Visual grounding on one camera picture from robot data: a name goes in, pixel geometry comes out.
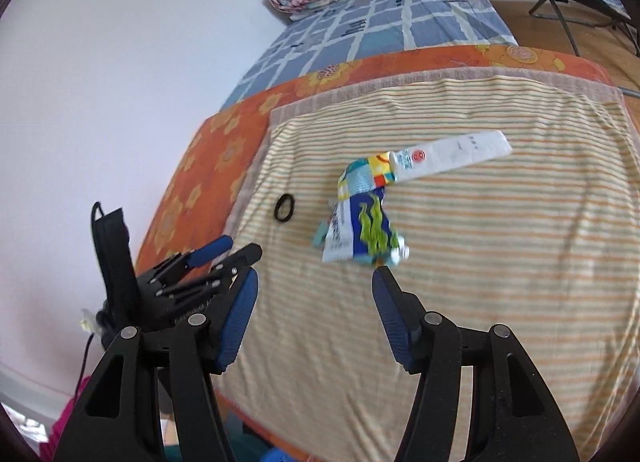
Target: blue plaid sheet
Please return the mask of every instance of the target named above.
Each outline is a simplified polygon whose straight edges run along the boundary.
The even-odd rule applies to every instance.
[[[329,65],[464,44],[517,45],[488,0],[343,0],[288,26],[223,107]]]

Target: metal screw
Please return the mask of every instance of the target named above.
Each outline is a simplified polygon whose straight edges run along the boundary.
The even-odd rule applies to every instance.
[[[124,339],[131,339],[138,333],[138,329],[135,327],[125,327],[120,331],[120,335]]]
[[[437,312],[427,312],[424,315],[424,320],[429,323],[429,325],[439,325],[442,323],[442,316]]]
[[[511,335],[511,330],[507,325],[496,325],[494,327],[494,334],[499,337],[509,337]]]
[[[198,312],[197,314],[191,314],[187,321],[189,322],[189,325],[197,327],[197,325],[202,325],[206,320],[207,317],[204,314]]]

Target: white wall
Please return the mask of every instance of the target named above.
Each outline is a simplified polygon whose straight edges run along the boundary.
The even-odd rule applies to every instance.
[[[11,2],[0,19],[4,375],[60,402],[72,393],[80,310],[104,299],[92,203],[124,207],[135,255],[191,136],[283,26],[263,0]],[[90,368],[99,354],[96,342]]]

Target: black ring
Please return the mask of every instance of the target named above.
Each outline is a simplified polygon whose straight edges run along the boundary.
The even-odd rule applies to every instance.
[[[280,208],[284,205],[285,201],[287,200],[289,201],[289,212],[284,217],[281,217]],[[296,206],[296,199],[293,198],[293,195],[291,195],[290,193],[285,193],[276,202],[276,207],[273,210],[274,219],[276,219],[278,222],[289,222],[289,220],[291,220],[291,217],[293,217],[293,209],[295,208],[295,206]]]

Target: orange bedsheet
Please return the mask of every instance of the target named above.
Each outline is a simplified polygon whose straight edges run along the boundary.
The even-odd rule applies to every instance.
[[[219,236],[269,125],[271,110],[362,81],[418,70],[511,67],[560,72],[613,85],[600,65],[523,47],[452,46],[380,54],[331,65],[275,86],[211,116],[195,134],[164,192],[136,262],[137,272]]]

